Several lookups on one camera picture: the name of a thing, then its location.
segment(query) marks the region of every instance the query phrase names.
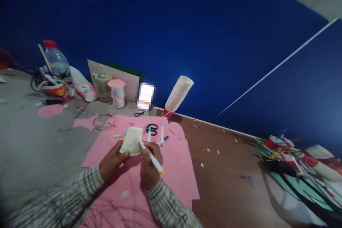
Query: gray floor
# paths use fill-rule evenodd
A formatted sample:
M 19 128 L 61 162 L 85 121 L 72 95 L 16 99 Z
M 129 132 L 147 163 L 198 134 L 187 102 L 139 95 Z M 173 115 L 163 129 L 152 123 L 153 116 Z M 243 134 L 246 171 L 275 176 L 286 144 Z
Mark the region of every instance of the gray floor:
M 30 88 L 31 77 L 19 71 L 11 73 L 17 75 L 3 76 L 7 83 L 0 84 L 0 191 L 7 209 L 20 208 L 27 200 L 53 192 L 83 171 L 80 165 L 100 131 L 70 130 L 75 116 L 83 112 L 77 106 L 86 107 L 80 118 L 92 117 L 95 112 L 126 116 L 136 112 L 133 102 L 123 109 L 99 101 L 87 106 L 77 95 L 61 115 L 42 118 L 37 115 L 42 105 L 35 104 L 44 98 Z M 156 109 L 143 116 L 148 115 L 155 116 Z

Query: wooden stick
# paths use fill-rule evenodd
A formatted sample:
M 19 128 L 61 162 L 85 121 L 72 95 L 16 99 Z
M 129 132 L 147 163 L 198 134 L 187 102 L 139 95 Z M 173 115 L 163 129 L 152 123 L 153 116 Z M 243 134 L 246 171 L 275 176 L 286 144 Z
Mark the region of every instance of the wooden stick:
M 45 59 L 45 62 L 46 62 L 47 67 L 49 68 L 50 72 L 52 73 L 52 69 L 51 69 L 51 67 L 50 67 L 50 63 L 49 63 L 49 61 L 48 61 L 47 58 L 46 58 L 46 55 L 45 55 L 45 53 L 44 53 L 44 50 L 43 50 L 42 45 L 41 45 L 41 44 L 38 44 L 38 47 L 39 47 L 40 51 L 42 52 L 42 55 L 43 55 L 43 57 L 44 57 L 44 59 Z

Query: water bottle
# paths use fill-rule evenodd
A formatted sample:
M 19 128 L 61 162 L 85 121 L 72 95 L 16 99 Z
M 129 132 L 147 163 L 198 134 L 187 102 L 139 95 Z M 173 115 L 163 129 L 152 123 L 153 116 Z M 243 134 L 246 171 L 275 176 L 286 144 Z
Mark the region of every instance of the water bottle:
M 55 77 L 62 79 L 68 85 L 72 84 L 69 62 L 64 54 L 57 49 L 57 45 L 54 41 L 43 40 L 43 43 L 46 46 L 45 55 L 50 63 L 52 74 Z

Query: wooden floor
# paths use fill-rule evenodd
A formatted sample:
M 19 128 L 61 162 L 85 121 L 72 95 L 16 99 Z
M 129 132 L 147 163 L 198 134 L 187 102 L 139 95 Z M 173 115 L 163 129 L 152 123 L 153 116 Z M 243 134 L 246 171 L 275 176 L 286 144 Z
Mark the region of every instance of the wooden floor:
M 253 138 L 176 114 L 169 122 L 179 123 L 188 140 L 201 197 L 193 212 L 204 227 L 309 226 L 311 214 L 265 172 Z M 252 176 L 256 190 L 241 175 Z

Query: plaid sleeve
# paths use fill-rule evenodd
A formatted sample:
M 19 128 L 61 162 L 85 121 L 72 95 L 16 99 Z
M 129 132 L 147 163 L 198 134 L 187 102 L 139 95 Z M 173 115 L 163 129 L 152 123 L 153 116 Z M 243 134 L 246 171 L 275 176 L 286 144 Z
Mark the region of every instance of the plaid sleeve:
M 13 218 L 11 226 L 64 227 L 73 221 L 103 184 L 97 165 L 66 187 L 25 207 Z
M 191 209 L 176 199 L 162 178 L 147 192 L 152 211 L 163 227 L 202 227 Z

